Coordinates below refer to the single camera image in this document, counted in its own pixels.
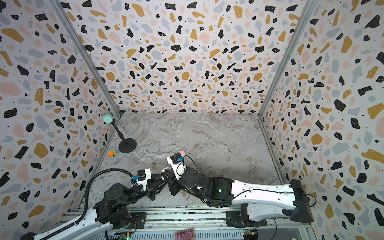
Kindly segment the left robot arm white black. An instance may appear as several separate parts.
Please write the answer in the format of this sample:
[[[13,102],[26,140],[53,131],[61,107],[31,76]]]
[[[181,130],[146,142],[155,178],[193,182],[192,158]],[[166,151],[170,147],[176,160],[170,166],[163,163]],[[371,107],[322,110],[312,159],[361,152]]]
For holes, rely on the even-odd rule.
[[[132,218],[127,206],[144,197],[155,200],[156,195],[166,184],[166,180],[160,175],[134,184],[130,188],[122,184],[113,184],[104,192],[104,198],[100,202],[79,217],[51,231],[24,234],[21,239],[80,240],[112,228],[123,228]]]

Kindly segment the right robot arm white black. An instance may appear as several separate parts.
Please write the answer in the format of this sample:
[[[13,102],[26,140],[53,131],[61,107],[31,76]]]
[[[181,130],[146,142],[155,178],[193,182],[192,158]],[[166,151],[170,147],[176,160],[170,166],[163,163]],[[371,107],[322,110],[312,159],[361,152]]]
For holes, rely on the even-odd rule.
[[[207,177],[187,167],[183,173],[171,168],[162,170],[172,195],[184,191],[212,208],[243,206],[247,220],[259,222],[275,217],[288,217],[293,222],[312,223],[309,195],[299,180],[285,185],[256,185],[239,180]]]

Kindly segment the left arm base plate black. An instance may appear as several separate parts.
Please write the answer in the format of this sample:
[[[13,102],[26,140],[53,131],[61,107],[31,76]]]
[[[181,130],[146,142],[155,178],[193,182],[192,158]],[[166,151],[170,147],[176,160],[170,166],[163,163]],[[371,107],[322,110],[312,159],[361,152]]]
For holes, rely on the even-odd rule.
[[[107,223],[113,225],[113,229],[137,230],[143,229],[147,218],[146,212],[117,212],[106,218]]]

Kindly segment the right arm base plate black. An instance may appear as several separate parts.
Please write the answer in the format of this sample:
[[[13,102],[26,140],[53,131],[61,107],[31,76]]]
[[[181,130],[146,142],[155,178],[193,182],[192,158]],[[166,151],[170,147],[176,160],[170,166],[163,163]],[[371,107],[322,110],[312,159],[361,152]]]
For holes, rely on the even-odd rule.
[[[244,229],[246,227],[266,227],[267,221],[252,221],[248,215],[249,204],[241,204],[239,211],[226,211],[226,224],[228,227]]]

